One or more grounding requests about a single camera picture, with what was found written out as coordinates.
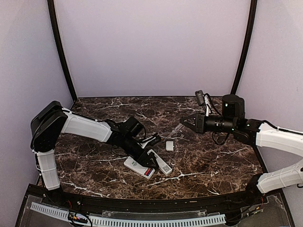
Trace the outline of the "small remote battery cover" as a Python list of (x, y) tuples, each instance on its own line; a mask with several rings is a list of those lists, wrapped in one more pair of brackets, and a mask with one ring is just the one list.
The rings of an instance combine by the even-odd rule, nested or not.
[(173, 141), (166, 141), (166, 150), (174, 151), (174, 142)]

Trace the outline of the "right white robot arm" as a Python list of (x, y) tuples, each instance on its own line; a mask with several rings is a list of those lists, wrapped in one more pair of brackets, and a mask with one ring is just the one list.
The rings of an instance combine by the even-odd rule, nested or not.
[[(234, 139), (252, 147), (268, 147), (303, 155), (303, 134), (299, 131), (274, 126), (266, 120), (245, 118), (245, 101), (237, 95), (222, 97), (222, 112), (210, 114), (212, 106), (208, 94), (196, 92), (198, 104), (206, 107), (205, 113), (196, 113), (182, 117), (179, 122), (196, 133), (227, 133)], [(260, 194), (303, 183), (303, 162), (299, 161), (289, 167), (252, 177), (242, 194), (242, 202), (252, 205)]]

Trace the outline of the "small white remote control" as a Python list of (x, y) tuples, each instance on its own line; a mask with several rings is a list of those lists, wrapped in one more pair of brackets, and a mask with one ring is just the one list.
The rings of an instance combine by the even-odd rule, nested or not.
[(137, 163), (133, 158), (128, 157), (126, 161), (124, 162), (124, 166), (129, 168), (130, 170), (134, 171), (140, 176), (144, 176), (145, 171), (147, 170), (148, 167), (141, 166), (139, 163)]

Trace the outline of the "long white remote control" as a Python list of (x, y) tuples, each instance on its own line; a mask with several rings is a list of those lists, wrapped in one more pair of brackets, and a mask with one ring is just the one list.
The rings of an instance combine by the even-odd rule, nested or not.
[(148, 154), (153, 153), (155, 156), (155, 159), (159, 165), (159, 169), (168, 176), (170, 173), (172, 173), (172, 168), (152, 149), (148, 151)]

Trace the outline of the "clear handle screwdriver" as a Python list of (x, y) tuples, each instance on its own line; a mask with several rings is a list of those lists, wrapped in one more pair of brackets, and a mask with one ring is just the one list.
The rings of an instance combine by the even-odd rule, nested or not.
[(179, 123), (166, 138), (167, 139), (170, 138), (172, 135), (176, 134), (183, 127), (184, 127), (184, 125)]

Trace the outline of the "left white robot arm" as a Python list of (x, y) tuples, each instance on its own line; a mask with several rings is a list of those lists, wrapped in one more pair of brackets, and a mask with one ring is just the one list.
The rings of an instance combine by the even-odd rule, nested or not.
[(56, 206), (63, 206), (67, 196), (61, 192), (54, 150), (62, 134), (75, 135), (121, 148), (143, 167), (158, 169), (154, 153), (143, 147), (143, 140), (136, 136), (144, 126), (134, 117), (124, 122), (110, 119), (92, 119), (62, 107), (58, 101), (48, 104), (30, 123), (32, 140), (30, 148), (36, 156), (38, 171), (48, 198)]

